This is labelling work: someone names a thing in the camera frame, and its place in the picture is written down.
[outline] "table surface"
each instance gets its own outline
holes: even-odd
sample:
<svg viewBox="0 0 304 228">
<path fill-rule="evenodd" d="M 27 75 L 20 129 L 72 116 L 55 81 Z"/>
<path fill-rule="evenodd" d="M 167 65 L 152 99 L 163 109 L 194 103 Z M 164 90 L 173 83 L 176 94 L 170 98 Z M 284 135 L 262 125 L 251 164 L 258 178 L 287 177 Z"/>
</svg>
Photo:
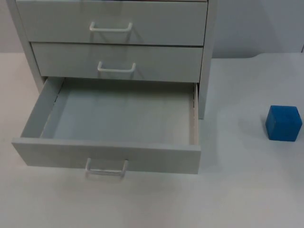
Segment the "table surface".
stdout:
<svg viewBox="0 0 304 228">
<path fill-rule="evenodd" d="M 27 167 L 11 146 L 38 97 L 23 54 L 0 54 L 0 221 L 25 228 L 304 227 L 304 133 L 267 139 L 270 105 L 304 114 L 304 54 L 212 60 L 199 175 Z"/>
</svg>

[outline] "drawer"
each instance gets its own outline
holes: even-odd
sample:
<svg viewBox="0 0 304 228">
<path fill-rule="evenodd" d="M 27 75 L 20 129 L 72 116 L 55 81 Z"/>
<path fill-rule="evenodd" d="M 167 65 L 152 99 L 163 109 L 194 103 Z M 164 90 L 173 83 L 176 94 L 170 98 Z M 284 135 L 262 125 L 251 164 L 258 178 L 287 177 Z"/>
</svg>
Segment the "drawer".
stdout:
<svg viewBox="0 0 304 228">
<path fill-rule="evenodd" d="M 197 173 L 197 88 L 191 83 L 49 78 L 20 138 L 30 166 Z"/>
<path fill-rule="evenodd" d="M 202 47 L 32 43 L 42 76 L 199 82 Z"/>
<path fill-rule="evenodd" d="M 17 0 L 17 6 L 32 42 L 203 46 L 208 4 Z"/>
</svg>

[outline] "white drawer cabinet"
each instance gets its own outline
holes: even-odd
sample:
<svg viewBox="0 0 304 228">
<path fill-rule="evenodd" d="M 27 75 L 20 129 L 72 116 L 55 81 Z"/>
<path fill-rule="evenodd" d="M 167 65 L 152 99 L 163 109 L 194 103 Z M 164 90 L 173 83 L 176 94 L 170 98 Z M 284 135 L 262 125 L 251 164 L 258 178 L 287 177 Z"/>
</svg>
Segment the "white drawer cabinet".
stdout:
<svg viewBox="0 0 304 228">
<path fill-rule="evenodd" d="M 7 4 L 41 92 L 13 139 L 27 165 L 198 172 L 216 0 Z"/>
</svg>

